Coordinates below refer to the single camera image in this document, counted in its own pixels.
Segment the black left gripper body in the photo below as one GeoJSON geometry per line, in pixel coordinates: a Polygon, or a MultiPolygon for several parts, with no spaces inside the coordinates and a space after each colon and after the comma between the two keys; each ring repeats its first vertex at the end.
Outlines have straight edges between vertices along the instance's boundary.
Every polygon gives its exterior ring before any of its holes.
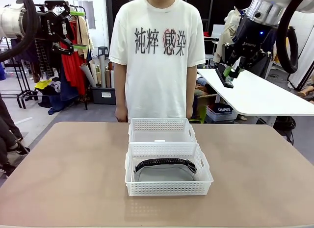
{"type": "Polygon", "coordinates": [[[54,12],[37,12],[39,16],[39,26],[36,32],[36,39],[47,41],[63,41],[66,39],[67,11],[56,15],[54,12]]]}

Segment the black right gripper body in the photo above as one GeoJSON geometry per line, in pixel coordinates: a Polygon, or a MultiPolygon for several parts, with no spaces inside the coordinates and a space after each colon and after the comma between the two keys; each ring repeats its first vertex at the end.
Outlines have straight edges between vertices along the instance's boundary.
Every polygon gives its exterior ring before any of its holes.
{"type": "Polygon", "coordinates": [[[253,67],[272,51],[277,27],[259,24],[244,16],[237,28],[234,46],[239,57],[246,57],[246,67],[253,67]]]}

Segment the person's right hand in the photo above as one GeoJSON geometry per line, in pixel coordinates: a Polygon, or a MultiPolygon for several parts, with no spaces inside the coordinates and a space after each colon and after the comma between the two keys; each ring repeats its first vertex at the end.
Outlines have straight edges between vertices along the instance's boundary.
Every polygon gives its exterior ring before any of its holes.
{"type": "Polygon", "coordinates": [[[115,110],[115,117],[119,123],[128,122],[128,110],[126,107],[118,106],[115,110]]]}

